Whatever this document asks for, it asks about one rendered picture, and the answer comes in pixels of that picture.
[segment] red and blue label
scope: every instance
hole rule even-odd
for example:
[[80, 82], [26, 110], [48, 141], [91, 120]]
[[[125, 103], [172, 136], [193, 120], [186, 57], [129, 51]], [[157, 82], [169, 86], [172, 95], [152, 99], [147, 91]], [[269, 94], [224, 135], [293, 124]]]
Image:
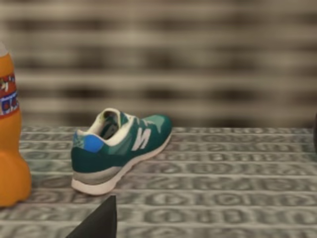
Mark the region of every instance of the red and blue label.
[[0, 77], [0, 118], [11, 115], [18, 108], [14, 73]]

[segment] striped background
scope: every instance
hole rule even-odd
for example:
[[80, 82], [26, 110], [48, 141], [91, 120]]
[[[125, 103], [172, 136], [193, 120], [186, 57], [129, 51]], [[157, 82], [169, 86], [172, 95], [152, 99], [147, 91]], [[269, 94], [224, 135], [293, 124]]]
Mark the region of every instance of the striped background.
[[114, 107], [176, 126], [311, 126], [316, 0], [1, 0], [25, 124]]

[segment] sneaker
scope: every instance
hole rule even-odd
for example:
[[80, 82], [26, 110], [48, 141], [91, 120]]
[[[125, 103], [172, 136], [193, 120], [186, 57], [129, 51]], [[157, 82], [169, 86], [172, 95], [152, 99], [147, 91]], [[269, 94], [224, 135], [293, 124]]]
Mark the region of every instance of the sneaker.
[[87, 131], [74, 134], [72, 187], [90, 195], [110, 192], [135, 164], [160, 153], [171, 132], [166, 116], [139, 119], [105, 109]]

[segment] tabletop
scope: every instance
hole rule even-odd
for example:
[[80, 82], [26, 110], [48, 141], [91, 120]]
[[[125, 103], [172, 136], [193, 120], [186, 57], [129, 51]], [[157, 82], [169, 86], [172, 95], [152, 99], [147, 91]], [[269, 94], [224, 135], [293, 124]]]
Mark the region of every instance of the tabletop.
[[[108, 195], [71, 189], [74, 127], [23, 127], [30, 198], [0, 210], [1, 238], [65, 238]], [[111, 193], [118, 238], [316, 238], [310, 129], [174, 128]]]

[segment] shoe sole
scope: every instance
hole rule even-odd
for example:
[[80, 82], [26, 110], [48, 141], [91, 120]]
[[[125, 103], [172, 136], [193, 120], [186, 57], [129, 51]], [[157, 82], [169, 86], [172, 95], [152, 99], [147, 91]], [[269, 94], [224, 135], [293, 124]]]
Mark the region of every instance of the shoe sole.
[[122, 169], [113, 178], [111, 178], [107, 182], [97, 184], [97, 185], [89, 185], [89, 184], [82, 183], [78, 180], [75, 180], [73, 178], [71, 181], [71, 186], [73, 189], [85, 194], [89, 194], [89, 195], [98, 196], [98, 195], [106, 194], [115, 188], [116, 184], [122, 179], [122, 177], [126, 173], [128, 173], [132, 169], [134, 165], [144, 160], [150, 159], [154, 157], [155, 155], [159, 154], [162, 150], [164, 150], [170, 138], [171, 138], [171, 134], [168, 136], [166, 141], [159, 148], [151, 152], [148, 152], [144, 155], [140, 155], [131, 159], [125, 166], [122, 167]]

